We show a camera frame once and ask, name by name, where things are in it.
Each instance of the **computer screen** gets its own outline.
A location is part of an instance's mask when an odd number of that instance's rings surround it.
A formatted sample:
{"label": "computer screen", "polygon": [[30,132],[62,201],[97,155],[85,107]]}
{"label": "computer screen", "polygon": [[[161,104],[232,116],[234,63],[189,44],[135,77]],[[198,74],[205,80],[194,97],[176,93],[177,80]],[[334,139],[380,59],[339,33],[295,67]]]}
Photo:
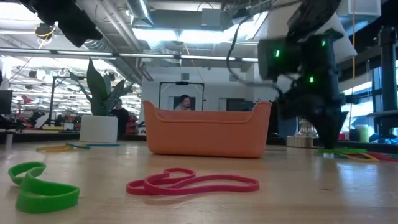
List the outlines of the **computer screen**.
{"label": "computer screen", "polygon": [[0,90],[0,114],[11,114],[12,90]]}

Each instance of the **orange bin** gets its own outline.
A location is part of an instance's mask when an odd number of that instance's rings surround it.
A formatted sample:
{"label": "orange bin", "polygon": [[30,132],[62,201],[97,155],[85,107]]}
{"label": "orange bin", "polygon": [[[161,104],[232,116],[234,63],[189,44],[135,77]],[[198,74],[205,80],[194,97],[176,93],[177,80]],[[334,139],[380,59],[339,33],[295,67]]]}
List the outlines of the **orange bin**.
{"label": "orange bin", "polygon": [[272,103],[253,111],[170,111],[144,101],[147,144],[155,154],[258,158],[266,149]]}

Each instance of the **table surface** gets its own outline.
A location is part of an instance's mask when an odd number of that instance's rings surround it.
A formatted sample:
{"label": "table surface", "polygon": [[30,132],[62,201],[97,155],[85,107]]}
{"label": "table surface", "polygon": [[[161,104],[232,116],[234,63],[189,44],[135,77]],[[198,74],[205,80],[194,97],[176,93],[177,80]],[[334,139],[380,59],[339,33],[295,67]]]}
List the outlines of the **table surface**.
{"label": "table surface", "polygon": [[[260,159],[153,155],[146,142],[59,153],[36,152],[57,143],[0,146],[2,223],[398,223],[398,164],[317,156],[313,149],[268,146]],[[7,175],[11,166],[43,161],[44,180],[81,188],[76,207],[31,215],[14,208],[18,194]],[[126,184],[164,168],[184,167],[198,175],[256,178],[252,193],[216,192],[180,197],[135,196]]]}

